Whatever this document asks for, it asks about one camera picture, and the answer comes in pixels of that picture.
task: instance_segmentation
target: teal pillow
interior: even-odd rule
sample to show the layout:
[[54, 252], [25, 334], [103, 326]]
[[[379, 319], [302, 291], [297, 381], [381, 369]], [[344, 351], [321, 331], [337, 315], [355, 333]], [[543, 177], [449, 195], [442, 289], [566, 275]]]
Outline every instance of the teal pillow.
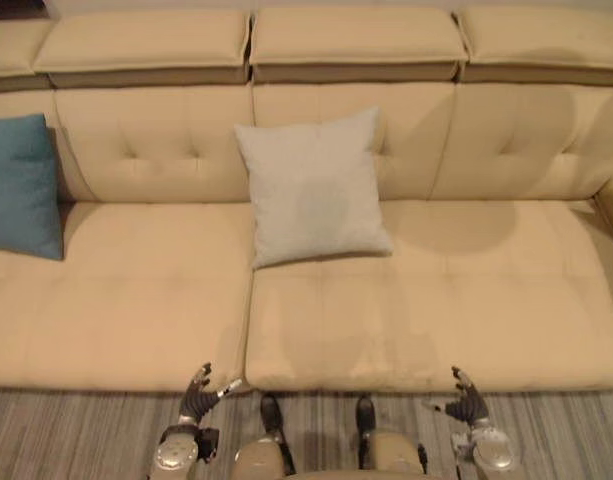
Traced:
[[63, 258], [56, 168], [44, 115], [0, 119], [0, 249]]

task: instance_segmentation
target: wall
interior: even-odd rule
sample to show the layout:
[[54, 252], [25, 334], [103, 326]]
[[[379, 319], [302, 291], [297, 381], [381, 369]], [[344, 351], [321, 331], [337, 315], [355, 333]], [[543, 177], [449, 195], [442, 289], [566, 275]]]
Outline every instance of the wall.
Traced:
[[74, 15], [103, 10], [144, 8], [224, 7], [254, 10], [265, 5], [319, 4], [410, 4], [453, 9], [469, 3], [514, 3], [565, 5], [613, 11], [613, 0], [45, 0], [51, 16]]

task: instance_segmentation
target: white pillow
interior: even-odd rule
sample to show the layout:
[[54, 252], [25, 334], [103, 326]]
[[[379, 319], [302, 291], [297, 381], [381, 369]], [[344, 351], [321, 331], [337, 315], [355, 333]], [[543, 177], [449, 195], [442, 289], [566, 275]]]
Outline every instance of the white pillow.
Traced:
[[323, 124], [235, 125], [255, 211], [253, 268], [393, 250], [370, 152], [379, 110]]

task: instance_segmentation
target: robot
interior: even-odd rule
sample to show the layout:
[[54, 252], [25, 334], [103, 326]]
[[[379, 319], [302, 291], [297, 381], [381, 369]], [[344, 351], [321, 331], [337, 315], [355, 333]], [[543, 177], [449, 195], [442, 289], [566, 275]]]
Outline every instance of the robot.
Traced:
[[[426, 405], [468, 425], [467, 433], [451, 437], [456, 460], [474, 462], [480, 480], [525, 480], [517, 451], [509, 437], [494, 426], [477, 388], [465, 372], [457, 367], [452, 370], [461, 392], [459, 400]], [[207, 393], [203, 388], [209, 382], [209, 374], [210, 364], [206, 364], [188, 386], [178, 423], [166, 429], [155, 452], [150, 480], [192, 480], [199, 459], [209, 463], [214, 458], [219, 432], [199, 428], [199, 424], [241, 381]], [[376, 428], [375, 408], [368, 396], [358, 400], [355, 411], [360, 441], [358, 469], [354, 471], [297, 474], [275, 397], [262, 397], [260, 413], [266, 434], [237, 453], [230, 480], [441, 480], [426, 474], [428, 460], [422, 445], [416, 448], [403, 435]]]

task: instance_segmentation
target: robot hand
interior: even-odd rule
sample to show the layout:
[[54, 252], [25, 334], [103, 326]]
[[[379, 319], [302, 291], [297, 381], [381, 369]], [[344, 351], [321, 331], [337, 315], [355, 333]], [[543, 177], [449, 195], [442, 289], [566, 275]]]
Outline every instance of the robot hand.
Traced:
[[211, 373], [211, 364], [206, 363], [199, 369], [191, 380], [186, 393], [182, 398], [179, 409], [180, 423], [195, 423], [199, 425], [206, 415], [217, 403], [242, 384], [241, 380], [235, 380], [223, 390], [217, 392], [204, 392], [204, 388], [210, 383], [208, 376]]
[[455, 385], [461, 392], [459, 400], [442, 406], [426, 402], [426, 405], [437, 412], [444, 412], [460, 422], [465, 422], [469, 427], [489, 424], [488, 407], [468, 375], [457, 367], [452, 367], [453, 377], [457, 379]]
[[176, 425], [163, 433], [153, 458], [151, 480], [186, 480], [194, 475], [194, 466], [202, 459], [209, 463], [217, 454], [219, 430], [199, 428], [206, 415], [225, 395], [242, 383], [235, 380], [223, 390], [204, 392], [209, 384], [210, 363], [206, 363], [191, 380], [179, 409]]
[[524, 475], [519, 455], [508, 435], [493, 426], [488, 407], [468, 375], [452, 367], [457, 379], [459, 400], [439, 405], [425, 402], [434, 411], [468, 424], [468, 433], [453, 433], [451, 443], [458, 460], [474, 461], [477, 473], [483, 480], [519, 480]]

